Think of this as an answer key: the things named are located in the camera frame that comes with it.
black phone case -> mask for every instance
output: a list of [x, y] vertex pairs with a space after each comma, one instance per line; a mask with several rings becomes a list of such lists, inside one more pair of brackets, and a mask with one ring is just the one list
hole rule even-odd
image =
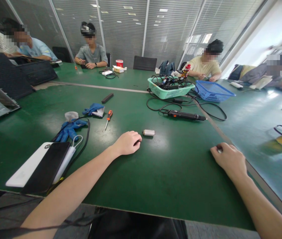
[[52, 143], [21, 193], [30, 194], [48, 191], [69, 147], [70, 142]]

green plastic basket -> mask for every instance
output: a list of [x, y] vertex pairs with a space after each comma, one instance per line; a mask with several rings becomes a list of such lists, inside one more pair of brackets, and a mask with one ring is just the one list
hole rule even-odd
[[[156, 82], [156, 80], [158, 82], [162, 82], [164, 79], [164, 77], [155, 77], [154, 82]], [[177, 96], [183, 96], [186, 95], [190, 89], [194, 88], [195, 85], [189, 85], [187, 87], [181, 88], [181, 89], [175, 89], [175, 90], [163, 90], [161, 89], [159, 86], [157, 86], [156, 84], [154, 84], [152, 82], [153, 78], [149, 78], [148, 82], [149, 82], [149, 88], [151, 89], [151, 91], [160, 99], [168, 99], [168, 98], [172, 98], [172, 97], [177, 97]]]

white cable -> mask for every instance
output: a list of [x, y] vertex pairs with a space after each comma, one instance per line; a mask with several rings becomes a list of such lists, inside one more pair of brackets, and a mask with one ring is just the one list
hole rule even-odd
[[[74, 146], [74, 145], [75, 145], [75, 139], [76, 139], [76, 137], [78, 137], [78, 136], [81, 137], [81, 140], [76, 144], [76, 146]], [[81, 136], [81, 135], [77, 135], [76, 137], [74, 137], [74, 140], [72, 141], [72, 146], [75, 147], [75, 148], [76, 148], [76, 147], [78, 146], [78, 144], [80, 144], [80, 143], [82, 142], [82, 140], [84, 139], [83, 136]]]

window blinds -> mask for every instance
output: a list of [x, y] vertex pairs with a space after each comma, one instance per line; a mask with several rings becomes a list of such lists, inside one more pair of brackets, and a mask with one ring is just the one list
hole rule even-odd
[[141, 56], [147, 0], [99, 0], [106, 50], [111, 65], [123, 60], [133, 68], [134, 56]]
[[200, 55], [208, 43], [224, 43], [223, 59], [263, 0], [207, 0], [182, 62]]
[[11, 0], [30, 35], [53, 46], [67, 47], [48, 0]]
[[80, 32], [81, 22], [91, 22], [95, 26], [97, 43], [103, 45], [96, 1], [53, 0], [53, 3], [74, 56], [86, 44]]
[[157, 58], [157, 66], [168, 60], [177, 67], [201, 4], [201, 0], [150, 0], [144, 56]]

black hair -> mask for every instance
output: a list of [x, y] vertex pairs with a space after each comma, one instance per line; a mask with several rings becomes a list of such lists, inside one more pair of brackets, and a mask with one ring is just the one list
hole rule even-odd
[[81, 35], [84, 37], [92, 38], [96, 34], [95, 26], [92, 23], [81, 23]]
[[219, 55], [222, 53], [224, 49], [223, 42], [221, 40], [214, 40], [207, 45], [206, 53], [210, 53], [211, 55]]
[[15, 32], [24, 32], [25, 28], [11, 18], [3, 18], [1, 22], [1, 29], [7, 36], [14, 36]]

